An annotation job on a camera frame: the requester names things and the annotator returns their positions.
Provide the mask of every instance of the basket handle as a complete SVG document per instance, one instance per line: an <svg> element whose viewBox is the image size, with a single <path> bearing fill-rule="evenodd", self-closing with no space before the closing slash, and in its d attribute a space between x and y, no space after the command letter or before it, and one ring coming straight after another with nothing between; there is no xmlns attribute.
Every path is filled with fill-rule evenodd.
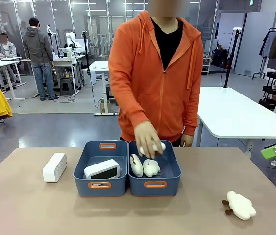
<svg viewBox="0 0 276 235"><path fill-rule="evenodd" d="M167 182L166 181L145 181L144 187L146 188L166 188Z"/></svg>
<svg viewBox="0 0 276 235"><path fill-rule="evenodd" d="M101 150L115 150L116 144L115 143L100 143L99 148Z"/></svg>
<svg viewBox="0 0 276 235"><path fill-rule="evenodd" d="M110 182L90 182L88 187L91 189L110 189L112 184Z"/></svg>

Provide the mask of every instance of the plush sheep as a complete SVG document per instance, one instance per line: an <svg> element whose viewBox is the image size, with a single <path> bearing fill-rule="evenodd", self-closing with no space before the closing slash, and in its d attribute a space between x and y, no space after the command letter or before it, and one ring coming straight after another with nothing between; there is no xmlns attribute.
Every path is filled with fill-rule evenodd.
<svg viewBox="0 0 276 235"><path fill-rule="evenodd" d="M165 149L166 149L165 144L161 142L161 145L162 145L163 151L165 151ZM140 147L139 150L140 150L140 153L141 153L142 155L145 155L144 150L143 150L143 147ZM156 144L153 145L153 150L154 150L154 152L155 152L156 155L159 155L158 148L157 148L157 145L156 145Z"/></svg>
<svg viewBox="0 0 276 235"><path fill-rule="evenodd" d="M130 155L130 166L135 176L139 178L143 176L143 166L137 155L135 154Z"/></svg>
<svg viewBox="0 0 276 235"><path fill-rule="evenodd" d="M158 162L155 160L146 159L143 162L143 170L144 174L148 177L153 177L154 175L158 175L161 172Z"/></svg>
<svg viewBox="0 0 276 235"><path fill-rule="evenodd" d="M227 200L223 200L223 205L229 205L230 209L225 210L227 215L235 214L242 220L248 220L250 217L256 216L256 210L252 206L252 202L244 196L233 191L227 193Z"/></svg>

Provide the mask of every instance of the blue storage bin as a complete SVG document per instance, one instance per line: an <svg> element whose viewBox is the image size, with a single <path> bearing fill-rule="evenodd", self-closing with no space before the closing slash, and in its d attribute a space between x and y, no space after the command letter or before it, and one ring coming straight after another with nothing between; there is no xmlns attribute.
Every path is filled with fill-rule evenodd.
<svg viewBox="0 0 276 235"><path fill-rule="evenodd" d="M88 166L114 159L120 167L117 179L86 179ZM75 184L81 197L119 197L125 193L128 174L128 144L125 141L90 141L74 171Z"/></svg>
<svg viewBox="0 0 276 235"><path fill-rule="evenodd" d="M173 146L169 141L162 141L166 145L166 150L161 156L155 157L161 169L161 175L152 178L143 175L142 178L136 177L130 166L130 155L136 154L141 163L147 159L139 156L135 141L129 143L129 180L130 190L134 196L174 196L177 194L178 185L181 177L181 170L173 151Z"/></svg>

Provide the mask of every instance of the hoodie drawstring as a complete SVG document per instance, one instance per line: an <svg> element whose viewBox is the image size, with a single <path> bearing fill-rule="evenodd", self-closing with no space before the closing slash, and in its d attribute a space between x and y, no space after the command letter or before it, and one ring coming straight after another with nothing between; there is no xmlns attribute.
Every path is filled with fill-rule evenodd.
<svg viewBox="0 0 276 235"><path fill-rule="evenodd" d="M192 45L187 90L190 89L191 77L192 77L192 73L193 73L193 70L194 70L193 63L195 61L195 57L194 57L195 51L196 51L196 40L194 40L193 45Z"/></svg>
<svg viewBox="0 0 276 235"><path fill-rule="evenodd" d="M143 44L143 36L144 36L144 28L146 27L146 22L144 22L143 27L142 27L142 31L141 31L141 45L140 45L140 50L139 53L142 53L142 44Z"/></svg>

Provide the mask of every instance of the man's right hand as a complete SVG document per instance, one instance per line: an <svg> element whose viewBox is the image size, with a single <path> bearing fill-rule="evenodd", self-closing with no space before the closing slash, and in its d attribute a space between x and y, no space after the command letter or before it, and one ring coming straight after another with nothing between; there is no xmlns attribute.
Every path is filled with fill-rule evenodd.
<svg viewBox="0 0 276 235"><path fill-rule="evenodd" d="M147 158L155 157L155 152L153 150L154 143L157 145L158 152L163 154L161 140L157 135L157 131L149 121L144 121L137 125L134 128L134 135L136 138L138 151L140 152L139 149L142 147Z"/></svg>

